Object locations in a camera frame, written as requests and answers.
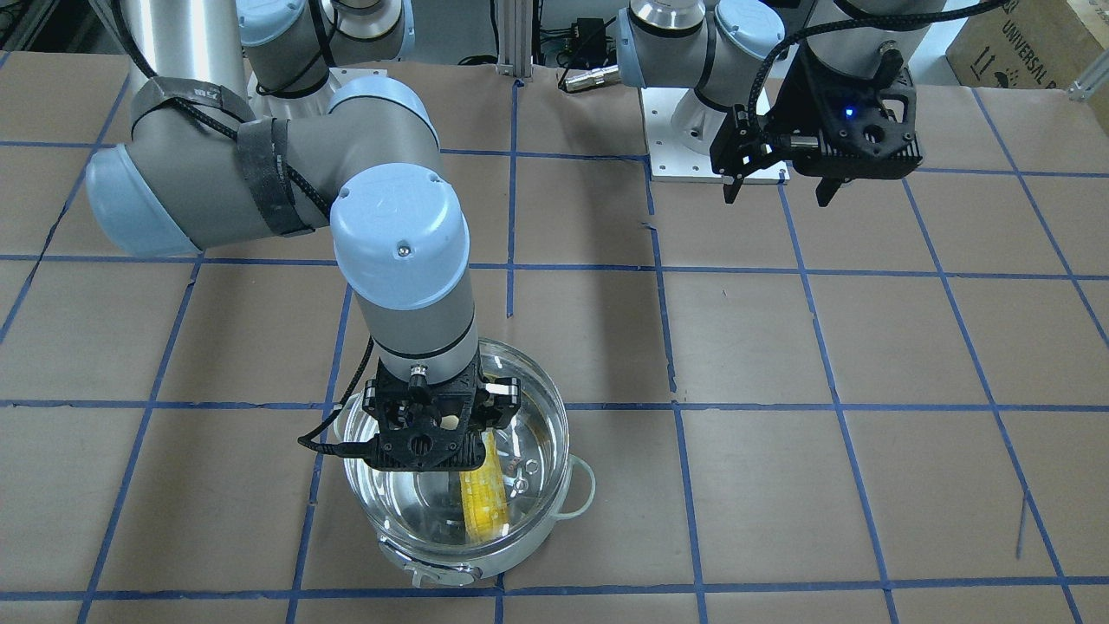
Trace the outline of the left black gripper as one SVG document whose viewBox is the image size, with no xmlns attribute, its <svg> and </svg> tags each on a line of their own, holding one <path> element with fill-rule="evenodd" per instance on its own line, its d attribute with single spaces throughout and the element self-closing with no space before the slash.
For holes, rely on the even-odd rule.
<svg viewBox="0 0 1109 624">
<path fill-rule="evenodd" d="M 712 167 L 725 175 L 726 205 L 752 172 L 784 158 L 820 177 L 820 208 L 854 180 L 901 180 L 920 165 L 916 91 L 901 48 L 887 41 L 869 57 L 877 63 L 871 75 L 848 76 L 802 44 L 769 114 L 729 111 L 710 145 Z"/>
</svg>

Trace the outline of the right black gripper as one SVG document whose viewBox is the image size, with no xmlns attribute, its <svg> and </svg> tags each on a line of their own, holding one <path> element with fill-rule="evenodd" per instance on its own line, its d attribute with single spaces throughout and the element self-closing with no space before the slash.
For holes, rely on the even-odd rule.
<svg viewBox="0 0 1109 624">
<path fill-rule="evenodd" d="M 472 360 L 460 374 L 429 383 L 420 365 L 397 378 L 378 364 L 363 407 L 378 431 L 363 459 L 378 471 L 472 471 L 484 464 L 482 434 L 503 429 L 522 406 L 519 378 L 486 378 Z"/>
</svg>

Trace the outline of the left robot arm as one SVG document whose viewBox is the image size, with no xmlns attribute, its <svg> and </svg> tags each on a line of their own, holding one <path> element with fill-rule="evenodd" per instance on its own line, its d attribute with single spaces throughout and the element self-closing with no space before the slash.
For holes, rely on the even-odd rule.
<svg viewBox="0 0 1109 624">
<path fill-rule="evenodd" d="M 817 1 L 788 32 L 762 1 L 631 1 L 615 16 L 627 86 L 685 88 L 693 132 L 736 201 L 751 173 L 788 162 L 828 205 L 854 180 L 902 180 L 925 158 L 908 59 L 940 1 Z"/>
</svg>

